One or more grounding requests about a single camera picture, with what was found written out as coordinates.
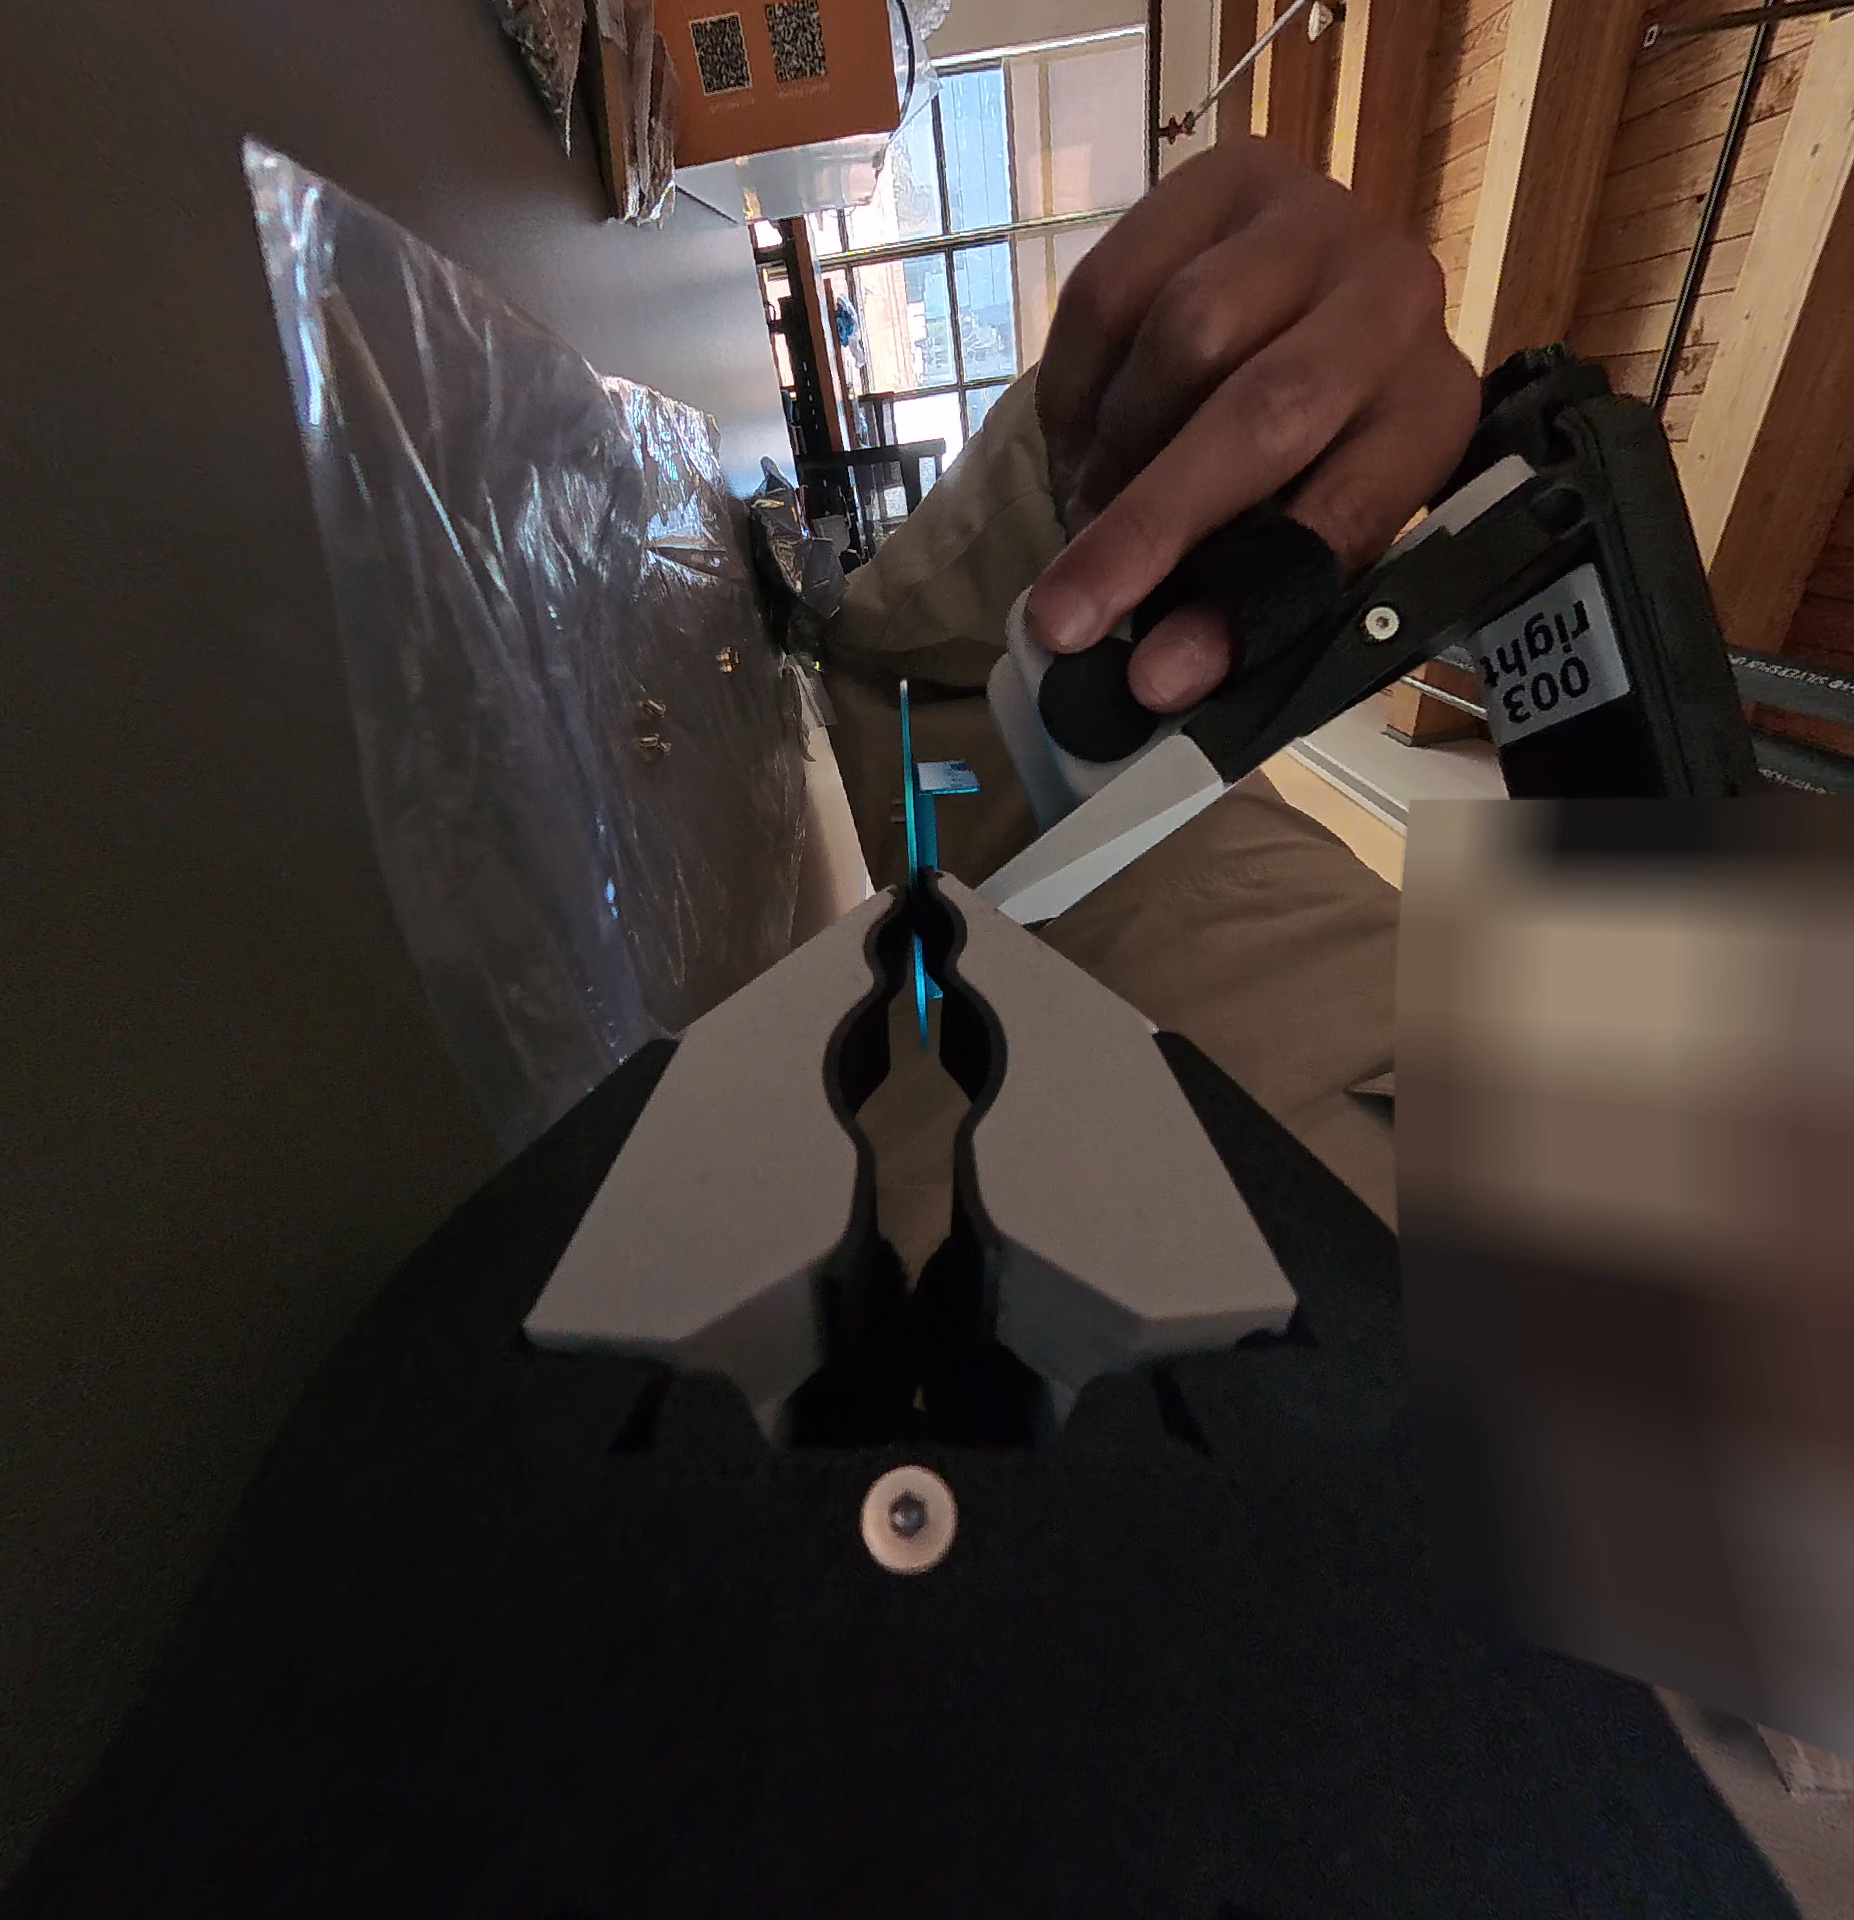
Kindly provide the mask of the pile of small hardware bags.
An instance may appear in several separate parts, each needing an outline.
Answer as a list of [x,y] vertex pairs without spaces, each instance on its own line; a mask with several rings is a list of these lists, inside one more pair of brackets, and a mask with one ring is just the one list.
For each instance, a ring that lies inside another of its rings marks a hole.
[[658,227],[675,195],[678,68],[654,2],[492,2],[561,145],[595,135],[607,212]]

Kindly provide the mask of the clear plastic bag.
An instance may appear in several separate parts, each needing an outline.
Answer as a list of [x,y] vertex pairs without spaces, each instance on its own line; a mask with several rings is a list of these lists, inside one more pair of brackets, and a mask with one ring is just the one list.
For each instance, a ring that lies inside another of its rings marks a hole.
[[513,1154],[791,948],[796,683],[709,415],[266,142],[242,167],[372,845]]

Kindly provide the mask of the orange cardboard box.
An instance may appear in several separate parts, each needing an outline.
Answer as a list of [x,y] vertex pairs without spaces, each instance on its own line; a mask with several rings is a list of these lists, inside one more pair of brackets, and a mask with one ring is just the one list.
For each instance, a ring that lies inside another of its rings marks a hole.
[[903,2],[660,2],[675,178],[740,221],[867,205],[934,68]]

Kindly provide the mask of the person's right hand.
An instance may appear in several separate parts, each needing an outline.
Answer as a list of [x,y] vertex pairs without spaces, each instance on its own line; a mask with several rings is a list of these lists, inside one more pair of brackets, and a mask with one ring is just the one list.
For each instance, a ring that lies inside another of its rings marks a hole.
[[1080,263],[1022,412],[1062,526],[1025,620],[1070,655],[1252,506],[1349,575],[1377,563],[1467,449],[1481,377],[1425,242],[1245,138],[1169,172]]

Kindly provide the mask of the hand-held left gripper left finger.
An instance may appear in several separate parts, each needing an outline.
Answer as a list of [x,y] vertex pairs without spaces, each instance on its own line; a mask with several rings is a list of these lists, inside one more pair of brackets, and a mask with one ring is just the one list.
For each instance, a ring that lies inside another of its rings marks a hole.
[[825,1052],[872,999],[886,915],[869,895],[681,1033],[522,1321],[536,1347],[722,1375],[759,1419],[816,1372],[861,1180]]

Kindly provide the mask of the crumpled dark plastic bag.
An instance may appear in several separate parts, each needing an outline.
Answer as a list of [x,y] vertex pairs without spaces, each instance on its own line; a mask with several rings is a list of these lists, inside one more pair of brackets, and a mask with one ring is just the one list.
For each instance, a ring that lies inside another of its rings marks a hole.
[[810,526],[796,484],[770,458],[762,458],[762,482],[746,513],[772,642],[816,669],[825,629],[845,599],[841,556]]

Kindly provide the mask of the black insulated pipe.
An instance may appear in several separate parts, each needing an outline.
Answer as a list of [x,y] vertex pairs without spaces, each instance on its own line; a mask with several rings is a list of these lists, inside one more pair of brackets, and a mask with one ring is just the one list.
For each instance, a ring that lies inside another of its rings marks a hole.
[[1744,701],[1854,726],[1854,673],[1741,649],[1729,649],[1729,659]]

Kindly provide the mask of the grid pane window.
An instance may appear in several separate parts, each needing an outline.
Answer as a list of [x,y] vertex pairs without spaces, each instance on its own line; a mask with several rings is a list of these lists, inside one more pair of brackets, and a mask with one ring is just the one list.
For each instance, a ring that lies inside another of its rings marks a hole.
[[1144,28],[941,66],[872,198],[808,214],[852,445],[955,454],[1034,366],[1065,275],[1146,182]]

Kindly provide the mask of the blue round metal plate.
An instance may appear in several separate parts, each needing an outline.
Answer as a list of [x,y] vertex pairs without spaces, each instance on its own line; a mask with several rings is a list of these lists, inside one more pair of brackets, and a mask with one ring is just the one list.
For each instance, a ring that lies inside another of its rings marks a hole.
[[[910,915],[915,915],[915,888],[934,852],[934,806],[921,791],[914,732],[912,732],[912,694],[910,680],[899,683],[899,717],[901,717],[901,749],[903,749],[903,819],[904,819],[904,884],[910,897]],[[932,999],[941,998],[941,988],[932,982],[924,961],[924,947],[914,929],[912,940],[912,977],[915,999],[915,1035],[923,1052],[932,1048]]]

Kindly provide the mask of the black table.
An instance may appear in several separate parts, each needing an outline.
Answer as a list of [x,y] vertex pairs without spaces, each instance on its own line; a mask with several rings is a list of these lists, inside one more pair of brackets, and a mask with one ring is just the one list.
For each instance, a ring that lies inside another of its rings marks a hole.
[[878,545],[904,523],[947,463],[947,442],[904,441],[842,452],[822,452],[798,460],[808,521],[841,521],[834,540],[842,568],[873,558]]

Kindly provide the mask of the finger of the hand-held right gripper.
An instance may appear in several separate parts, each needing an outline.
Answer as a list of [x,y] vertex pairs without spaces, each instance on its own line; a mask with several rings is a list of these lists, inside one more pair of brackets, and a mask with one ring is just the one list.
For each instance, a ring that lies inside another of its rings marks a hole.
[[1047,924],[1197,819],[1228,780],[1197,745],[1151,745],[986,879],[1018,924]]

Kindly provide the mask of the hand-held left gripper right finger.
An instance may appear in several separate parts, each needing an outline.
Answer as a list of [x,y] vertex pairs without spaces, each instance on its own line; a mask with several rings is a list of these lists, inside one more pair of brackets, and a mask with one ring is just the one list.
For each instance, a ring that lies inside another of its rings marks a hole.
[[952,876],[926,877],[958,1213],[982,1340],[1065,1419],[1094,1379],[1283,1337],[1297,1298],[1154,1024]]

